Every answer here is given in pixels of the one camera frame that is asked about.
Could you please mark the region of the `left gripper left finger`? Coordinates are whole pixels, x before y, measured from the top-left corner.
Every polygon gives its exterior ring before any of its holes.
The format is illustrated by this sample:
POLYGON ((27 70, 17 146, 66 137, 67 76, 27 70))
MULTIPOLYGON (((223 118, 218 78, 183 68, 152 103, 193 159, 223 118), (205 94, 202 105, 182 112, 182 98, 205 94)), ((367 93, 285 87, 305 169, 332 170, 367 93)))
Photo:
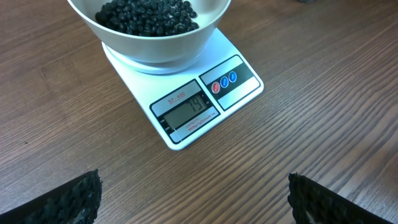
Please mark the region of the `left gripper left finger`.
POLYGON ((91 224, 97 218, 101 196, 102 181, 95 169, 1 214, 1 223, 91 224))

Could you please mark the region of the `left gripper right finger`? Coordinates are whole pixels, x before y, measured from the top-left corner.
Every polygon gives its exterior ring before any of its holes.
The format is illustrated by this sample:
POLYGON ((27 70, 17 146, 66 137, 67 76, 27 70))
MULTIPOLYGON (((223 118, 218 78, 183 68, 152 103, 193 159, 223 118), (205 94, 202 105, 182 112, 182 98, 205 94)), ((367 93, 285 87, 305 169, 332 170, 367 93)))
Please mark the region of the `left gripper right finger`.
POLYGON ((289 174, 289 191, 298 224, 392 224, 298 173, 289 174))

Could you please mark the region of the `white digital kitchen scale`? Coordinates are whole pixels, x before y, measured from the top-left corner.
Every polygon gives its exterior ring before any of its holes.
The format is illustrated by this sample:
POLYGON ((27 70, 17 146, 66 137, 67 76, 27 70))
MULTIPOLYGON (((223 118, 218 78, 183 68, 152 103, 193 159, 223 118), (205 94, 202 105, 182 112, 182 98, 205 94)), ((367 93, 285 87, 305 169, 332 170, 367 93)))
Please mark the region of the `white digital kitchen scale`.
POLYGON ((144 68, 106 45, 103 50, 166 145, 175 151, 264 90, 258 74, 219 29, 187 68, 144 68))

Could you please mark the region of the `white bowl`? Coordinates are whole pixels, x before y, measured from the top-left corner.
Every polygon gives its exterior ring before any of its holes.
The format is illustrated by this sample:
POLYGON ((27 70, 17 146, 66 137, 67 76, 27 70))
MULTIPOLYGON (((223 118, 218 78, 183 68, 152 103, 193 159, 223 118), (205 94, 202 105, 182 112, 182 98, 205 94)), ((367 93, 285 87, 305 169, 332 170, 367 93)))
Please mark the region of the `white bowl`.
POLYGON ((231 0, 192 0, 199 28, 166 37, 127 35, 106 28, 95 21, 95 14, 106 0, 68 0, 69 5, 105 45, 133 60, 166 63, 196 57, 205 48, 231 0))

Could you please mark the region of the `black beans in bowl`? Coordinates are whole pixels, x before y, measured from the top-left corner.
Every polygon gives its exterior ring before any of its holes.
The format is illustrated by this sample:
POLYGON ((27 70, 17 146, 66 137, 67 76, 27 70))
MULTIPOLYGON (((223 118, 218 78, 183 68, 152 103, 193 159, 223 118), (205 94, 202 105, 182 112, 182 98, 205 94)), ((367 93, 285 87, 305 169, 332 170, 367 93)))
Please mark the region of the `black beans in bowl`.
POLYGON ((95 14, 100 25, 127 35, 164 37, 199 28, 197 13, 183 0, 112 0, 95 14))

